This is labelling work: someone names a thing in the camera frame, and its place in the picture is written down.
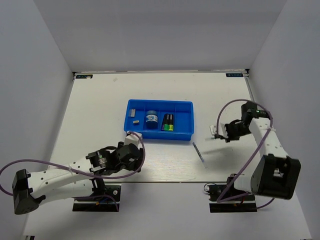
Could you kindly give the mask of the blue pen refill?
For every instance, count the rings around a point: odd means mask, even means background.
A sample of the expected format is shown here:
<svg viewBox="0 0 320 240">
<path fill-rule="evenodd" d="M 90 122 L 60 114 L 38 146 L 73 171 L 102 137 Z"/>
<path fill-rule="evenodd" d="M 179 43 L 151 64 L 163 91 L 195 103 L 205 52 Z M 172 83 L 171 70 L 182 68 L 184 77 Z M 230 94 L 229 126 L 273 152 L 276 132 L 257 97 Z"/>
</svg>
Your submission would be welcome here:
<svg viewBox="0 0 320 240">
<path fill-rule="evenodd" d="M 200 150 L 198 149 L 198 147 L 197 147 L 196 143 L 195 143 L 195 142 L 193 142 L 193 143 L 192 143 L 192 145 L 193 145 L 193 147 L 194 147 L 194 149 L 195 149 L 195 151 L 196 151 L 196 153 L 197 153 L 197 155 L 198 155 L 198 157 L 199 157 L 199 159 L 200 159 L 200 161 L 201 161 L 202 165 L 203 165 L 203 166 L 204 166 L 204 168 L 206 169 L 206 168 L 207 168 L 206 162 L 205 162 L 205 160 L 204 160 L 204 158 L 203 158 L 203 156 L 202 156 L 202 154 L 201 154 Z"/>
</svg>

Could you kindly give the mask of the white eraser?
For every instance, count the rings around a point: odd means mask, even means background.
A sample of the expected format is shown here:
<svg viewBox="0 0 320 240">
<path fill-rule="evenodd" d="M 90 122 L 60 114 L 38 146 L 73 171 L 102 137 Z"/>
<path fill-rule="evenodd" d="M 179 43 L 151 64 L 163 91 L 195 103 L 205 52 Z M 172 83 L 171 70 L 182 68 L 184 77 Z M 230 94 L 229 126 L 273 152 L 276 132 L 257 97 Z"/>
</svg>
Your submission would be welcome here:
<svg viewBox="0 0 320 240">
<path fill-rule="evenodd" d="M 129 117 L 130 118 L 134 118 L 136 115 L 136 110 L 134 108 L 130 109 L 129 111 Z"/>
</svg>

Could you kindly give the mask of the blue correction tape roll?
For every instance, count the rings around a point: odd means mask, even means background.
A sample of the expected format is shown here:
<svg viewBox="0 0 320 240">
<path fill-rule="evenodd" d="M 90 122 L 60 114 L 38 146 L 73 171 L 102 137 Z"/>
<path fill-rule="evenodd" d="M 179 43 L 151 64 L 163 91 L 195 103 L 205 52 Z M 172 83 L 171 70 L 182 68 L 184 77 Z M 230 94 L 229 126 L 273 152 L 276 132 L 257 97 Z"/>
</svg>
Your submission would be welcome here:
<svg viewBox="0 0 320 240">
<path fill-rule="evenodd" d="M 148 110 L 145 115 L 145 125 L 147 129 L 157 129 L 159 124 L 158 112 Z"/>
</svg>

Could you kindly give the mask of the green black highlighter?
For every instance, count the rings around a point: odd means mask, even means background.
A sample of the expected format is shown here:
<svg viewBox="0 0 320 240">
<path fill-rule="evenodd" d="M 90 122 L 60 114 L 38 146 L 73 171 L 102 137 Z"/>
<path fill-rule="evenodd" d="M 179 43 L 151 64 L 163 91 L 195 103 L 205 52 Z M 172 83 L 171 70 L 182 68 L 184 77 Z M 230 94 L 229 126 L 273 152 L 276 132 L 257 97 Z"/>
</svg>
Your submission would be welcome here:
<svg viewBox="0 0 320 240">
<path fill-rule="evenodd" d="M 164 131 L 168 131 L 169 128 L 169 114 L 165 114 L 163 118 Z"/>
</svg>

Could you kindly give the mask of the yellow black highlighter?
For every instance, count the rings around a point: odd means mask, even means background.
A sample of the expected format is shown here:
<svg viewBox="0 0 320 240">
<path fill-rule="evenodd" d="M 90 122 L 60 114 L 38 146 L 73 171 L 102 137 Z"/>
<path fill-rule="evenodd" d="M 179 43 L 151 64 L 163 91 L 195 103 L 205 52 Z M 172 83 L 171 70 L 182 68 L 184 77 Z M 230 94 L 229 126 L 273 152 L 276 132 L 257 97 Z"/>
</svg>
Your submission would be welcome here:
<svg viewBox="0 0 320 240">
<path fill-rule="evenodd" d="M 174 131 L 174 115 L 170 114 L 169 115 L 169 120 L 168 120 L 168 131 L 173 132 Z"/>
</svg>

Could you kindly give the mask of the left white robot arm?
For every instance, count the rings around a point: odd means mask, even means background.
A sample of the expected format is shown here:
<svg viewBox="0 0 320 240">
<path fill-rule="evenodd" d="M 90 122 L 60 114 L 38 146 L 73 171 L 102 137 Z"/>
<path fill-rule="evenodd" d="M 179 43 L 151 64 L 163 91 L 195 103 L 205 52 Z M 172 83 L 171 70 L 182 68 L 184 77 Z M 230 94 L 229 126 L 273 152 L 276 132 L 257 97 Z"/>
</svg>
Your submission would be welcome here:
<svg viewBox="0 0 320 240">
<path fill-rule="evenodd" d="M 45 203 L 67 198 L 113 201 L 104 179 L 121 170 L 140 172 L 144 158 L 144 148 L 119 142 L 118 146 L 101 148 L 69 165 L 41 172 L 19 170 L 12 183 L 14 213 L 28 214 Z"/>
</svg>

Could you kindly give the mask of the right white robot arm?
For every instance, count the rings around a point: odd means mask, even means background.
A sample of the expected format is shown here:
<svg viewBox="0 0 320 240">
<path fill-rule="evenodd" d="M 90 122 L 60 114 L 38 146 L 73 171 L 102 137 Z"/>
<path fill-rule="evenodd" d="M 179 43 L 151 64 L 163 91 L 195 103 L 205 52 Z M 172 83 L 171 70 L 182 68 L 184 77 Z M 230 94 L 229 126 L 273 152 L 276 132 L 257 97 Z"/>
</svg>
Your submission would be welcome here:
<svg viewBox="0 0 320 240">
<path fill-rule="evenodd" d="M 230 176 L 217 198 L 218 203 L 249 194 L 284 200 L 293 197 L 301 163 L 284 150 L 273 123 L 272 114 L 265 107 L 248 99 L 241 106 L 240 119 L 226 124 L 216 123 L 216 139 L 229 143 L 253 135 L 257 144 L 244 166 Z"/>
</svg>

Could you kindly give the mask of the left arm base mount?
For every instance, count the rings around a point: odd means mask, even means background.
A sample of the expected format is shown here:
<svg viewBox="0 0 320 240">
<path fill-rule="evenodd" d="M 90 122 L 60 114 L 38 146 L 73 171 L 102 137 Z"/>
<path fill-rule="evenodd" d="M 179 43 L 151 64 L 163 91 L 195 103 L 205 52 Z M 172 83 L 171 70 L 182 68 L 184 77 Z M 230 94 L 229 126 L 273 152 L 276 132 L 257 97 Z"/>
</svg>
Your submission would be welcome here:
<svg viewBox="0 0 320 240">
<path fill-rule="evenodd" d="M 76 198 L 73 212 L 117 213 L 120 210 L 121 184 L 107 184 L 102 193 L 93 193 L 83 199 Z"/>
</svg>

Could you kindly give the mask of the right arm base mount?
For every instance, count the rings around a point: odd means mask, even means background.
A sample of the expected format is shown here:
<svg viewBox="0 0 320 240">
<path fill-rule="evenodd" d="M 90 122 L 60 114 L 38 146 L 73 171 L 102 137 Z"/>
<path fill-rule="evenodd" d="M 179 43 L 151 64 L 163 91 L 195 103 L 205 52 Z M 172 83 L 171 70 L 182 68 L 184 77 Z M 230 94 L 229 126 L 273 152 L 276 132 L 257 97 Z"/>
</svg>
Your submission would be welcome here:
<svg viewBox="0 0 320 240">
<path fill-rule="evenodd" d="M 208 195 L 210 213 L 255 213 L 257 212 L 256 199 L 254 195 L 246 194 L 243 191 L 231 188 L 217 202 L 218 197 L 227 187 L 226 183 L 209 182 L 203 186 L 203 191 Z"/>
</svg>

